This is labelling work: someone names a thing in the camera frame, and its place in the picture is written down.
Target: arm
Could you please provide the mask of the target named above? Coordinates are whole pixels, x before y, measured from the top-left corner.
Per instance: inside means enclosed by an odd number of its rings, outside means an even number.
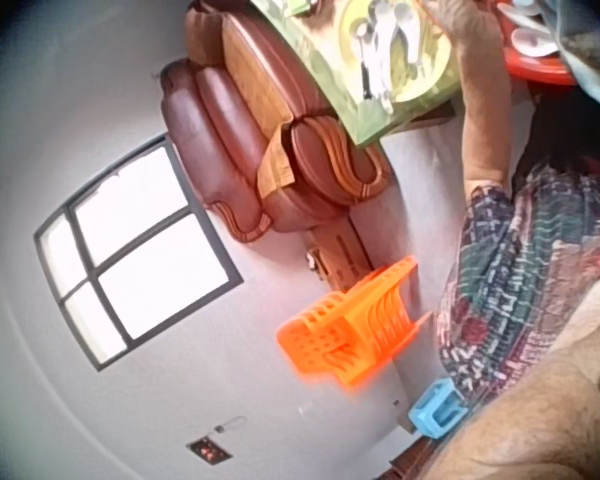
[[[493,15],[473,0],[439,0],[428,10],[445,30],[460,68],[465,103],[462,164],[467,198],[486,183],[506,187],[511,154],[511,85]]]

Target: spoon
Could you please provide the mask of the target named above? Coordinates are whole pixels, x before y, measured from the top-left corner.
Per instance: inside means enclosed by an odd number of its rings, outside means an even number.
[[[360,47],[360,69],[362,70],[362,98],[369,100],[373,97],[371,93],[371,86],[369,82],[369,68],[367,66],[368,60],[365,58],[368,52],[365,48],[365,43],[370,43],[370,26],[367,22],[361,23],[355,26],[352,30],[352,36],[358,41]]]
[[[498,10],[500,10],[500,12],[502,12],[504,16],[506,16],[509,20],[511,20],[516,25],[519,25],[520,27],[532,28],[534,30],[546,34],[551,33],[549,29],[542,23],[540,23],[538,20],[535,20],[531,17],[527,17],[516,7],[512,7],[508,3],[499,3],[497,7]]]
[[[398,28],[407,40],[407,64],[415,65],[420,60],[420,17],[406,3],[394,5]]]
[[[546,57],[558,51],[551,35],[532,28],[516,28],[511,34],[513,48],[527,57]]]
[[[540,15],[540,7],[536,4],[536,0],[512,0],[513,5],[528,17]]]
[[[374,9],[376,17],[376,48],[380,58],[380,71],[385,90],[391,92],[391,43],[398,25],[393,6],[387,2],[379,2]]]

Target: green tablecloth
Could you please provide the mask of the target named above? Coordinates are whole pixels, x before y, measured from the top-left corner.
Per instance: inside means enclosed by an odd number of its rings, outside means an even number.
[[[356,145],[369,144],[396,126],[435,108],[448,100],[460,87],[457,68],[452,60],[433,88],[414,100],[394,104],[393,114],[387,114],[379,100],[357,103],[344,87],[340,72],[334,71],[329,66],[315,47],[311,36],[306,35],[303,29],[298,27],[298,19],[285,18],[280,7],[272,0],[251,0],[251,2],[298,54],[336,110]]]

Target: plate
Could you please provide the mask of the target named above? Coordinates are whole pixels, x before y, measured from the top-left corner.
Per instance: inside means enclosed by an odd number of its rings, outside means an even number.
[[[351,38],[350,32],[353,25],[360,24],[369,18],[371,2],[372,0],[351,0],[344,8],[338,26],[338,41],[342,59],[347,67],[354,71],[360,71],[360,47],[358,42]],[[392,100],[406,102],[423,95],[440,80],[451,59],[451,43],[442,30],[428,19],[418,2],[390,0],[389,3],[407,3],[415,6],[422,21],[422,30],[424,30],[422,71],[416,78],[411,78],[411,69],[414,67],[406,64],[405,43],[399,31],[391,44]]]

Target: hand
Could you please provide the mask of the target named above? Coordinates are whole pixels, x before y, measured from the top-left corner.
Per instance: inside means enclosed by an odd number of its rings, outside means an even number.
[[[423,6],[455,47],[502,48],[498,20],[474,0],[423,0]]]

